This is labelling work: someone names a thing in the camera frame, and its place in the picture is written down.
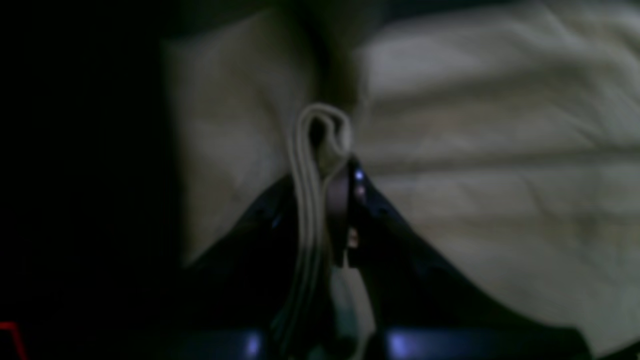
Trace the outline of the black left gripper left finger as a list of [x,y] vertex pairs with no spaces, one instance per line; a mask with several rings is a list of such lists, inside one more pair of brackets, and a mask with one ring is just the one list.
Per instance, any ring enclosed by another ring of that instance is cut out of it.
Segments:
[[272,320],[291,288],[297,206],[289,175],[261,193],[179,279],[167,360],[279,360]]

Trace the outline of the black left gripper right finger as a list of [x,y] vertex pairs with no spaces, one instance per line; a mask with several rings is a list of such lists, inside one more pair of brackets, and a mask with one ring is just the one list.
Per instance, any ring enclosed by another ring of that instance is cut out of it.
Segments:
[[375,330],[366,360],[590,360],[574,328],[493,299],[420,237],[349,157],[327,191],[334,260],[362,275]]

